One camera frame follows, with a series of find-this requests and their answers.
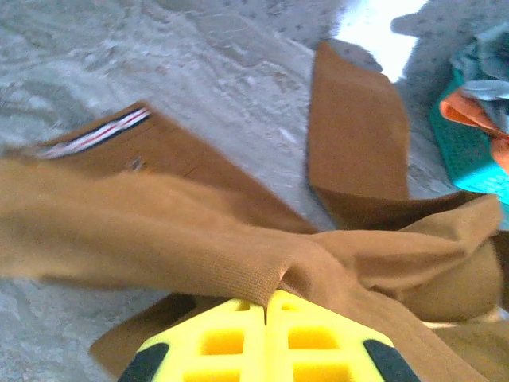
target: striped trim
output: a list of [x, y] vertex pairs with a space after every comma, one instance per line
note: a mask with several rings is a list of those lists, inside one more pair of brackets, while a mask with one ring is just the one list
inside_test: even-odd
[[67, 155], [81, 153], [105, 143], [116, 135], [136, 127], [138, 124], [146, 121], [150, 117], [150, 112], [145, 108], [137, 109], [129, 114], [123, 115], [115, 121], [110, 121], [102, 126], [89, 131], [72, 141], [60, 142], [54, 146], [42, 147], [34, 157], [39, 159], [61, 158]]

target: gray floor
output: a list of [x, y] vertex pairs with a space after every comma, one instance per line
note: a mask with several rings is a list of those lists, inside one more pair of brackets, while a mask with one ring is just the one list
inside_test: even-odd
[[[304, 179], [316, 43], [346, 41], [336, 43], [344, 57], [396, 83], [412, 122], [410, 191], [434, 197], [454, 188], [429, 106], [449, 56], [507, 9], [509, 0], [0, 0], [0, 145], [147, 99], [331, 228]], [[88, 346], [161, 296], [0, 282], [0, 379], [107, 381]]]

